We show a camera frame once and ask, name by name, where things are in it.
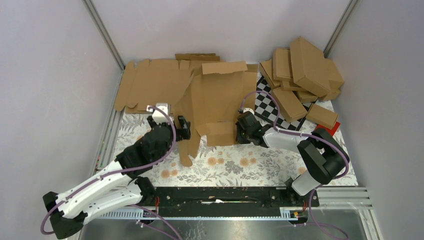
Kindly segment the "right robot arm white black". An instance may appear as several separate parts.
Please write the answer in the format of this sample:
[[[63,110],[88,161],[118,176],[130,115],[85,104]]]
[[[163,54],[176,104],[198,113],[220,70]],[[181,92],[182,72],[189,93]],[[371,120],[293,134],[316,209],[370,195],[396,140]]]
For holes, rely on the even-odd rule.
[[[301,205],[313,189],[327,185],[341,171],[349,170],[349,157],[333,136],[324,128],[311,133],[262,125],[252,111],[239,110],[236,121],[236,142],[263,148],[284,149],[300,154],[306,171],[287,184],[287,201]]]

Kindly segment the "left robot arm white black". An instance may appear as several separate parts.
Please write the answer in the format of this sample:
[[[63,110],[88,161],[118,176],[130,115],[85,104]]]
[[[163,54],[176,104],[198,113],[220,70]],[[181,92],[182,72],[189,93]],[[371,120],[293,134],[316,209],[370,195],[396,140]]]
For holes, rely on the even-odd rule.
[[[103,170],[68,191],[46,193],[42,199],[47,215],[41,222],[41,233],[63,240],[105,213],[157,202],[153,184],[141,175],[163,161],[177,142],[191,138],[191,123],[182,115],[177,120],[179,128],[168,116],[161,123],[149,116],[150,131],[126,147]]]

